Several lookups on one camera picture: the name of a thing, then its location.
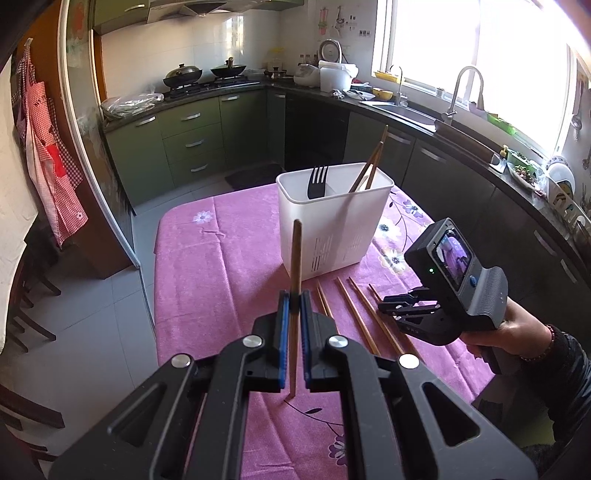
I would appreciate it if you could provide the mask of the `right forearm black sleeve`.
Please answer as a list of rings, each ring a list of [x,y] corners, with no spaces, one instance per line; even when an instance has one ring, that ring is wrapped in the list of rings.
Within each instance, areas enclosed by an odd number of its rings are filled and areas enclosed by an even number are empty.
[[[524,360],[526,379],[553,422],[551,458],[581,440],[590,443],[590,358],[570,334],[548,325],[552,338],[533,360]]]

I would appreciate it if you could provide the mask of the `right hand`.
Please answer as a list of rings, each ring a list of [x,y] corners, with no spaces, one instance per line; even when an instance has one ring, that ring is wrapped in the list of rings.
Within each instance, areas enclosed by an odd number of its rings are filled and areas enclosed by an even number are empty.
[[[460,339],[475,356],[481,356],[484,347],[494,347],[531,360],[545,355],[553,344],[554,333],[549,326],[508,298],[504,321],[498,329],[464,332]]]

